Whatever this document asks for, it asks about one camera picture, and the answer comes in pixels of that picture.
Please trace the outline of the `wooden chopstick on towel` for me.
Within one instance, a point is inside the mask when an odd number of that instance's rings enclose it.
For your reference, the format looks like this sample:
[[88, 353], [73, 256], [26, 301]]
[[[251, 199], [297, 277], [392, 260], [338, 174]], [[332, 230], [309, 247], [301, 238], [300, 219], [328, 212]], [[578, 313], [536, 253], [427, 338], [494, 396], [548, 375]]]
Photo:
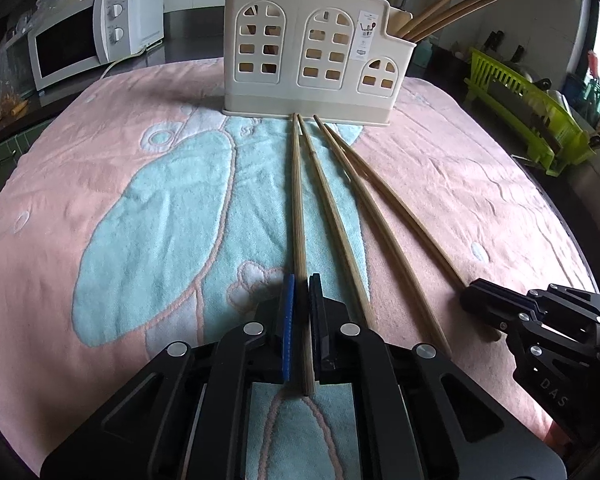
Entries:
[[326, 126], [321, 118], [319, 118], [317, 115], [313, 115], [313, 119], [318, 125], [318, 128], [320, 128], [321, 132], [324, 134], [329, 147], [334, 151], [336, 157], [340, 161], [340, 164], [349, 175], [355, 191], [358, 193], [358, 196], [360, 196], [360, 199], [372, 217], [375, 226], [378, 227], [381, 237], [388, 245], [391, 255], [396, 259], [396, 264], [398, 265], [402, 278], [404, 278], [408, 287], [415, 295], [420, 315], [426, 324], [427, 330], [434, 341], [434, 344], [440, 347], [450, 358], [452, 356], [452, 349], [449, 345], [448, 338], [446, 338], [445, 333], [442, 330], [442, 326], [434, 314], [434, 310], [431, 309], [430, 303], [426, 298], [424, 290], [422, 289], [422, 285], [416, 278], [411, 263], [409, 263], [407, 258], [405, 258], [402, 248], [394, 236], [392, 229], [388, 225], [387, 220], [377, 207], [373, 197], [370, 195], [370, 192], [368, 192], [368, 189], [363, 184], [363, 181], [354, 169], [352, 162], [350, 162], [346, 154], [344, 154], [343, 149], [338, 145], [332, 130], [330, 130], [329, 126]]
[[370, 300], [368, 300], [361, 273], [360, 270], [358, 270], [358, 263], [352, 252], [346, 229], [342, 223], [336, 200], [332, 195], [332, 190], [330, 189], [320, 158], [317, 155], [317, 151], [315, 151], [308, 128], [306, 128], [306, 123], [299, 114], [295, 114], [294, 119], [298, 122], [304, 142], [306, 142], [306, 147], [309, 151], [310, 161], [316, 172], [318, 189], [320, 190], [321, 199], [326, 210], [330, 232], [335, 239], [338, 254], [342, 260], [343, 273], [346, 274], [346, 278], [350, 282], [354, 292], [356, 318], [358, 319], [358, 322], [363, 324], [366, 328], [372, 328], [374, 330], [376, 328], [376, 323], [373, 310], [370, 306]]
[[357, 151], [350, 147], [336, 131], [325, 126], [326, 130], [332, 135], [340, 150], [343, 151], [346, 159], [352, 164], [359, 176], [370, 182], [372, 187], [385, 199], [393, 211], [402, 219], [402, 222], [408, 226], [411, 231], [419, 238], [419, 243], [426, 249], [431, 258], [436, 260], [438, 267], [443, 271], [450, 282], [459, 290], [463, 290], [467, 283], [460, 276], [456, 265], [446, 254], [440, 244], [434, 239], [426, 226], [417, 218], [413, 211], [408, 208], [398, 193], [370, 166], [368, 162]]

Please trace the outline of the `green dish drying rack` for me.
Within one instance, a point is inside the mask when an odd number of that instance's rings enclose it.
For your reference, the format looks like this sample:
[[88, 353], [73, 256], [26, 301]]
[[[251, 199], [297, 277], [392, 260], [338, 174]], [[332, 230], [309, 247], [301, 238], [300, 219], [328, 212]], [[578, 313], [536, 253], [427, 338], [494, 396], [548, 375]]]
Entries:
[[532, 81], [485, 53], [470, 51], [465, 104], [483, 102], [512, 128], [527, 148], [527, 157], [557, 177], [594, 155], [590, 137], [552, 96]]

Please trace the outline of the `white microwave oven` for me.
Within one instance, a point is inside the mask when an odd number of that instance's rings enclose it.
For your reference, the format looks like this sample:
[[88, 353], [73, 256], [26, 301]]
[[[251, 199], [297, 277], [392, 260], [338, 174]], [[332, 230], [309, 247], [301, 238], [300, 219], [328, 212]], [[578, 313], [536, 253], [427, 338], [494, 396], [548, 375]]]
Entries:
[[139, 54], [163, 36], [163, 0], [60, 0], [27, 34], [35, 89]]

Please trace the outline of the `pink and teal towel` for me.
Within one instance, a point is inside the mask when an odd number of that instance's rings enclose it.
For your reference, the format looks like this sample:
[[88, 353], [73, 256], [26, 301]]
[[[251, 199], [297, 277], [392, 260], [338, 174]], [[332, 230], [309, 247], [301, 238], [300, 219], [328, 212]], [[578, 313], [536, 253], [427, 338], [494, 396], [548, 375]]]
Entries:
[[[44, 458], [174, 340], [248, 321], [292, 267], [288, 119], [227, 116], [219, 61], [86, 89], [0, 193], [0, 430]], [[448, 94], [403, 81], [338, 133], [454, 263], [517, 292], [594, 289], [535, 183]]]

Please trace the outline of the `green base cabinet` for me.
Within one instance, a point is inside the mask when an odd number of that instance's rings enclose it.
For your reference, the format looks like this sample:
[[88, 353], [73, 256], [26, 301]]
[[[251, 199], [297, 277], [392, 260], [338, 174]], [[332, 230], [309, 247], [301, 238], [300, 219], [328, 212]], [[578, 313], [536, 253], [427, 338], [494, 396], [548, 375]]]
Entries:
[[51, 122], [51, 120], [41, 122], [0, 143], [0, 192], [16, 169], [20, 157], [30, 151], [33, 143], [38, 140], [44, 129]]

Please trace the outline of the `cream plastic utensil holder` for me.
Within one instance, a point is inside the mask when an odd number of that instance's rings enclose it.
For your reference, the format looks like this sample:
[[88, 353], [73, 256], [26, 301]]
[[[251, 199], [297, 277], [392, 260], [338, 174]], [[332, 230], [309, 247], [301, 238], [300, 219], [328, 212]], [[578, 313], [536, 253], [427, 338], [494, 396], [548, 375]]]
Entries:
[[385, 125], [415, 49], [386, 0], [225, 0], [224, 110]]

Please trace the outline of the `chopstick standing in holder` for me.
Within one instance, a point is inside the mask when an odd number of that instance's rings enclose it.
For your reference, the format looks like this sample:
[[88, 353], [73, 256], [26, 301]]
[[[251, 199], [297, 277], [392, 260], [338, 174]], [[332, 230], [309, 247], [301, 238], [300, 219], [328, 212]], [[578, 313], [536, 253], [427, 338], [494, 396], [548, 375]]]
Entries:
[[405, 38], [405, 40], [411, 41], [411, 38], [413, 36], [415, 36], [416, 34], [418, 34], [419, 32], [422, 32], [425, 28], [427, 28], [428, 26], [430, 26], [431, 24], [434, 24], [434, 22], [439, 21], [439, 20], [443, 20], [444, 18], [447, 18], [448, 16], [450, 16], [451, 14], [453, 14], [454, 12], [458, 11], [458, 10], [463, 10], [466, 8], [466, 6], [470, 6], [471, 4], [477, 2], [478, 0], [463, 0], [459, 3], [457, 3], [455, 6], [451, 6], [449, 9], [446, 9], [445, 11], [441, 11], [441, 12], [437, 12], [436, 14], [432, 14], [429, 18], [426, 18], [425, 21], [422, 22], [422, 24], [417, 25], [413, 30], [411, 30]]
[[411, 38], [411, 42], [422, 41], [423, 39], [434, 34], [435, 32], [438, 32], [440, 29], [445, 28], [446, 26], [457, 22], [457, 21], [461, 20], [462, 18], [466, 18], [467, 15], [473, 14], [474, 12], [477, 12], [478, 10], [483, 9], [485, 6], [490, 6], [490, 4], [497, 2], [497, 1], [498, 0], [478, 0], [477, 2], [471, 4], [470, 6], [466, 6], [465, 9], [458, 10], [458, 11], [454, 12], [453, 14], [451, 14], [450, 16], [448, 16], [447, 18], [444, 18], [443, 20], [434, 22], [434, 24], [431, 24], [430, 26], [425, 28], [422, 32], [419, 32], [418, 34], [413, 36]]
[[429, 18], [434, 12], [439, 11], [442, 6], [445, 6], [451, 0], [434, 0], [429, 6], [427, 6], [418, 15], [411, 18], [409, 21], [405, 21], [404, 18], [398, 20], [395, 18], [392, 21], [392, 25], [389, 29], [389, 34], [393, 37], [405, 38], [406, 35], [413, 30], [417, 25], [422, 24], [426, 18]]

